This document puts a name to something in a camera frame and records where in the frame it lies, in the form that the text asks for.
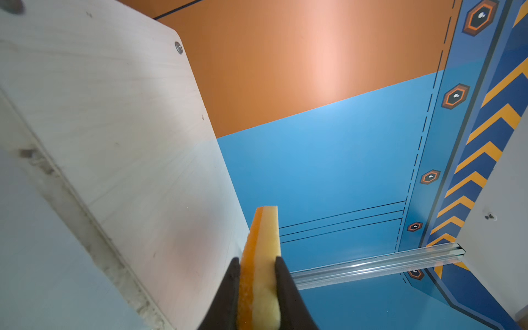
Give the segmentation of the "pale yellow orange-backed sponge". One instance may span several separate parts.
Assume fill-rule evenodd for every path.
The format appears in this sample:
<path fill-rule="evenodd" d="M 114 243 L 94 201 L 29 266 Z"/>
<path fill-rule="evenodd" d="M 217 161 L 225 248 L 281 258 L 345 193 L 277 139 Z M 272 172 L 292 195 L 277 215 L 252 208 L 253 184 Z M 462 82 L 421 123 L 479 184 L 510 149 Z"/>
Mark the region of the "pale yellow orange-backed sponge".
<path fill-rule="evenodd" d="M 275 261 L 281 255 L 276 206 L 257 209 L 240 261 L 238 329 L 279 329 Z"/>

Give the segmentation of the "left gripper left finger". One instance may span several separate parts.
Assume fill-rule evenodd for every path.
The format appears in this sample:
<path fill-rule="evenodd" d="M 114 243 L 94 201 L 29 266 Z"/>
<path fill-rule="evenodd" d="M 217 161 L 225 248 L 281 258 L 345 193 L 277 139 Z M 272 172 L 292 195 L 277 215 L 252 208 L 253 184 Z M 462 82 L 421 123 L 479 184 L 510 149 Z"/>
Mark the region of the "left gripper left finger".
<path fill-rule="evenodd" d="M 235 257 L 230 262 L 198 330 L 237 329 L 240 270 L 239 258 Z"/>

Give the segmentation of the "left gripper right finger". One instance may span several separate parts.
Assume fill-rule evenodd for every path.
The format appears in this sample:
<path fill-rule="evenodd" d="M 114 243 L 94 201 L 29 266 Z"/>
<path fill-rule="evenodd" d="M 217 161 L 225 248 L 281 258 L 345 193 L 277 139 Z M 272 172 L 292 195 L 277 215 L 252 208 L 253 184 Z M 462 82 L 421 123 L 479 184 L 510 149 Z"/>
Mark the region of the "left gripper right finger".
<path fill-rule="evenodd" d="M 280 330 L 319 330 L 282 257 L 276 257 L 276 291 L 280 307 Z"/>

